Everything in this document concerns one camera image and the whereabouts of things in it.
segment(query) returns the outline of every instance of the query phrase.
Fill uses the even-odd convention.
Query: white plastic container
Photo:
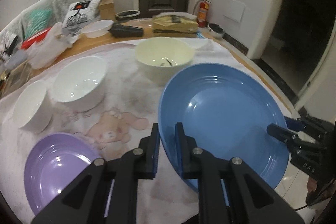
[[[102,37],[107,34],[114,23],[113,20],[100,20],[86,25],[81,32],[88,38]]]

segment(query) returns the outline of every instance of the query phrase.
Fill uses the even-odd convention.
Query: purple plate
[[[37,215],[100,155],[68,133],[42,138],[30,151],[24,173],[26,196]]]

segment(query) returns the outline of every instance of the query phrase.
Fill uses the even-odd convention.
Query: cable
[[[323,190],[323,191],[321,191],[317,196],[316,196],[316,198],[315,199],[317,199],[317,198],[319,198],[326,190],[328,190],[333,184],[334,184],[334,182],[335,182],[335,180],[336,180],[336,178],[334,178],[333,180],[332,180],[332,182]],[[300,208],[297,208],[297,209],[295,209],[294,211],[299,211],[299,210],[302,210],[302,209],[304,209],[304,208],[307,208],[308,206],[311,206],[312,204],[307,204],[307,205],[305,205],[305,206],[302,206],[302,207],[300,207]]]

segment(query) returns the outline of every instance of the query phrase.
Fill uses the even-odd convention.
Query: blue plate
[[[176,171],[174,129],[182,122],[199,147],[218,158],[242,158],[273,188],[285,173],[288,149],[266,132],[270,123],[287,128],[281,110],[256,80],[232,67],[204,63],[177,73],[161,95],[158,121]],[[197,180],[186,182],[197,189]]]

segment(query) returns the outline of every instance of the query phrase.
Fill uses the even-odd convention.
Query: white bowl
[[[108,19],[92,22],[86,25],[81,32],[88,38],[101,37],[109,32],[113,23],[113,20]]]
[[[13,121],[17,128],[34,133],[42,132],[53,115],[53,106],[45,83],[41,80],[30,84],[17,99]]]
[[[171,37],[149,38],[135,47],[135,58],[145,76],[164,85],[191,64],[195,55],[187,43]]]
[[[82,112],[94,108],[105,94],[107,63],[96,56],[79,58],[66,65],[52,87],[54,100]]]

